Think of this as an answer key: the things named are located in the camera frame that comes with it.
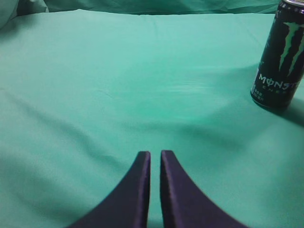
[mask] wrinkled fabric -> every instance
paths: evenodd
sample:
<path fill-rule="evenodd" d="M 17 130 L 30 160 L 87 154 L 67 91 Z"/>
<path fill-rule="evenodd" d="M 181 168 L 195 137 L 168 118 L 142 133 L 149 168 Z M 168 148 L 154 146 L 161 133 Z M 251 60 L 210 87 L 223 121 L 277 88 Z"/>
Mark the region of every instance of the wrinkled fabric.
<path fill-rule="evenodd" d="M 279 0 L 45 0 L 50 12 L 94 10 L 126 14 L 274 13 Z"/>
<path fill-rule="evenodd" d="M 283 116 L 250 97 L 274 15 L 76 10 L 0 31 L 0 227 L 65 227 L 152 153 L 250 227 L 304 224 L 304 84 Z"/>
<path fill-rule="evenodd" d="M 17 8 L 18 16 L 48 12 L 48 7 L 43 0 L 19 0 Z"/>
<path fill-rule="evenodd" d="M 17 15 L 19 0 L 0 0 L 0 29 Z"/>

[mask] monster logo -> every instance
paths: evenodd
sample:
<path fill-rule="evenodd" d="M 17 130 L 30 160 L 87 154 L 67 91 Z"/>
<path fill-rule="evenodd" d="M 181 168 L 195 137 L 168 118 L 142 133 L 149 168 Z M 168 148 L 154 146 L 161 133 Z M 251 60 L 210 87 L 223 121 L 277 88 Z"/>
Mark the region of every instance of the monster logo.
<path fill-rule="evenodd" d="M 286 56 L 289 53 L 289 49 L 292 46 L 292 39 L 295 36 L 295 33 L 300 30 L 301 28 L 304 28 L 304 25 L 298 25 L 296 23 L 289 23 L 286 22 L 284 23 L 285 25 L 287 25 L 289 27 L 289 32 L 288 35 L 285 38 L 285 48 L 284 48 L 284 52 L 281 55 L 281 60 L 280 60 L 280 71 L 281 71 L 281 67 L 285 61 Z M 294 70 L 295 64 L 300 56 L 300 54 L 304 51 L 304 33 L 302 34 L 302 40 L 301 40 L 301 44 L 299 46 L 299 49 L 297 51 L 297 53 L 293 56 L 293 61 L 291 63 L 291 66 L 289 68 L 289 74 L 288 76 L 290 76 L 291 72 Z"/>

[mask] mint green cloth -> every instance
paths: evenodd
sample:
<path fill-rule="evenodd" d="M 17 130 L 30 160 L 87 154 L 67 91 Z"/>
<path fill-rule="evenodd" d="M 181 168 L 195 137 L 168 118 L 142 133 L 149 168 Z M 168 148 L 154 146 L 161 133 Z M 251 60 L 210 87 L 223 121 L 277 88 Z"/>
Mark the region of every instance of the mint green cloth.
<path fill-rule="evenodd" d="M 94 10 L 127 14 L 274 13 L 280 0 L 44 0 L 50 12 Z"/>
<path fill-rule="evenodd" d="M 152 153 L 254 227 L 304 224 L 304 84 L 284 117 L 249 91 L 274 15 L 136 16 L 76 10 L 0 31 L 0 227 L 59 228 Z"/>

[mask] dark purple object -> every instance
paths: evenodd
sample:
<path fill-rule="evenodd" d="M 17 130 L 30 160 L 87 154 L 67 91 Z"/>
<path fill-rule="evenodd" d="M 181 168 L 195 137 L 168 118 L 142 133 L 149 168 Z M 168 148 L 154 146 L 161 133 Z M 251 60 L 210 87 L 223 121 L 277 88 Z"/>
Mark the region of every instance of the dark purple object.
<path fill-rule="evenodd" d="M 246 228 L 200 191 L 173 151 L 162 151 L 161 155 L 164 228 Z"/>
<path fill-rule="evenodd" d="M 146 228 L 150 200 L 149 152 L 139 152 L 117 187 L 68 228 Z"/>

